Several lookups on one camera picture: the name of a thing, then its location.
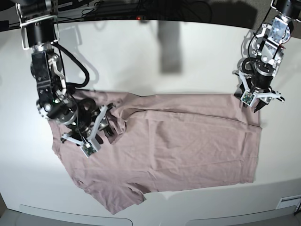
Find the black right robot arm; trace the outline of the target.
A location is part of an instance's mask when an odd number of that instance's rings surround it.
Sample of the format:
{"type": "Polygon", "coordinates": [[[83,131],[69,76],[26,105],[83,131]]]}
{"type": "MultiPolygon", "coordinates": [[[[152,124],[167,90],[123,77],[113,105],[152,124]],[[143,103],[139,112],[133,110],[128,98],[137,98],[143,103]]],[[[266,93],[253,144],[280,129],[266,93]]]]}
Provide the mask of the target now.
{"type": "Polygon", "coordinates": [[[80,147],[86,157],[101,149],[103,131],[114,136],[108,115],[114,103],[97,105],[86,97],[76,100],[77,88],[85,87],[90,75],[84,65],[58,42],[58,2],[56,0],[16,0],[16,13],[22,34],[24,50],[31,50],[31,73],[36,80],[39,114],[70,129],[61,135],[61,142],[72,142],[80,147]],[[83,83],[67,82],[62,53],[67,55],[84,73],[83,83]]]}

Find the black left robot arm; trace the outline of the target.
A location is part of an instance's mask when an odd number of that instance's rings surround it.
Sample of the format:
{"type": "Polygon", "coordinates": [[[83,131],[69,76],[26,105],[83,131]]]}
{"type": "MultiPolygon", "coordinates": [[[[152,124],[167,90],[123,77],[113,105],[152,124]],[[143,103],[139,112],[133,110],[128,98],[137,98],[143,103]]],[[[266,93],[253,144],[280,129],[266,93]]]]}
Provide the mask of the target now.
{"type": "Polygon", "coordinates": [[[284,102],[281,93],[274,91],[271,82],[278,73],[284,57],[284,44],[292,37],[293,23],[300,22],[301,2],[299,0],[273,0],[270,9],[277,15],[269,22],[263,21],[253,33],[247,47],[247,57],[233,74],[241,80],[240,99],[244,107],[254,112],[267,106],[271,100],[284,102]]]}

